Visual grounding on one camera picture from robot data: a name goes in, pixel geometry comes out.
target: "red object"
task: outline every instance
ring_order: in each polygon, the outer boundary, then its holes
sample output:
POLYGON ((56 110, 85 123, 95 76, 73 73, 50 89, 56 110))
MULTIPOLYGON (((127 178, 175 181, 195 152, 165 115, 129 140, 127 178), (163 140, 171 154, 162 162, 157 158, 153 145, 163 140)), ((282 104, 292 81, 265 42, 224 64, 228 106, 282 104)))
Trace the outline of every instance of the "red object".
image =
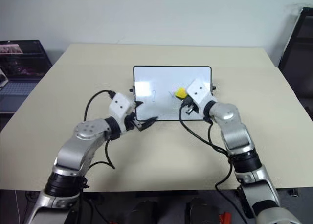
POLYGON ((220 215, 220 223, 221 224, 230 224, 231 221, 231 214, 230 213, 223 213, 220 215))

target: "laptop screen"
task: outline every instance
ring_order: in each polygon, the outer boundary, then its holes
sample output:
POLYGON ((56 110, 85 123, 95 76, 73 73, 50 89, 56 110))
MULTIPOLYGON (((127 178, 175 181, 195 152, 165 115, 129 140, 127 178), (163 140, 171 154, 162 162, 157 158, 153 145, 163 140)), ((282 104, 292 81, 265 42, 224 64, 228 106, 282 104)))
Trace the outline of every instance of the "laptop screen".
POLYGON ((0 41, 0 68, 9 80, 40 80, 52 64, 39 40, 0 41))

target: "black cylinder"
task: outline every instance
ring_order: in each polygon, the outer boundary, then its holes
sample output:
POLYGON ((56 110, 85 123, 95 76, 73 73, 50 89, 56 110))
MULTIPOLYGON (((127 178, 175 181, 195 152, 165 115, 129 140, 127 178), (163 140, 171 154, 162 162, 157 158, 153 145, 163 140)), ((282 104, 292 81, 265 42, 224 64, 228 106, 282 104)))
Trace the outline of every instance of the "black cylinder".
POLYGON ((232 155, 230 159, 237 173, 250 172, 262 166, 259 155, 255 149, 238 155, 232 155))
POLYGON ((84 187, 84 177, 72 177, 51 173, 45 185, 45 193, 57 197, 71 197, 77 195, 84 187))
POLYGON ((277 208, 278 205, 275 201, 265 200, 255 203, 252 208, 256 216, 258 216, 263 210, 268 208, 277 208))
POLYGON ((110 140, 118 139, 121 136, 121 129, 119 128, 117 121, 112 116, 106 118, 105 121, 111 128, 110 140))
POLYGON ((214 104, 216 104, 215 101, 210 101, 205 105, 205 108, 203 110, 203 114, 205 115, 205 117, 210 117, 210 110, 214 104))

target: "whiteboard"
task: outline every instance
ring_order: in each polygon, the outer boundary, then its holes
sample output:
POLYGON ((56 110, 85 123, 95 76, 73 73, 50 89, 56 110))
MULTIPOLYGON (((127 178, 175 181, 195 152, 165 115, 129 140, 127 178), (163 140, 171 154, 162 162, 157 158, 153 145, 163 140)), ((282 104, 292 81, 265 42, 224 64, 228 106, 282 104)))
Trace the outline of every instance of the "whiteboard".
MULTIPOLYGON (((136 109, 137 120, 158 116, 158 120, 179 120, 181 100, 175 97, 180 88, 187 88, 195 79, 203 80, 211 89, 211 67, 134 66, 134 95, 144 104, 136 109)), ((183 120, 203 120, 197 113, 183 120)))

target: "cable connector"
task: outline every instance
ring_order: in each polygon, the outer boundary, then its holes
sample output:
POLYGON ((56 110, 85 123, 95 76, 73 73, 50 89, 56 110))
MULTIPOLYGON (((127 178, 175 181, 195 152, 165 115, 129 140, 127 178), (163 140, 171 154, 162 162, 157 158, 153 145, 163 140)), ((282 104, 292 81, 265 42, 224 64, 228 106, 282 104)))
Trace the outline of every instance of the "cable connector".
POLYGON ((193 100, 192 100, 192 98, 188 95, 187 97, 185 97, 184 98, 184 100, 182 101, 182 104, 181 104, 181 106, 182 107, 185 107, 185 106, 191 106, 192 104, 193 104, 193 100))
POLYGON ((114 96, 116 95, 116 93, 115 93, 113 90, 109 90, 109 91, 108 91, 108 94, 109 94, 109 96, 110 96, 110 99, 113 99, 114 96))

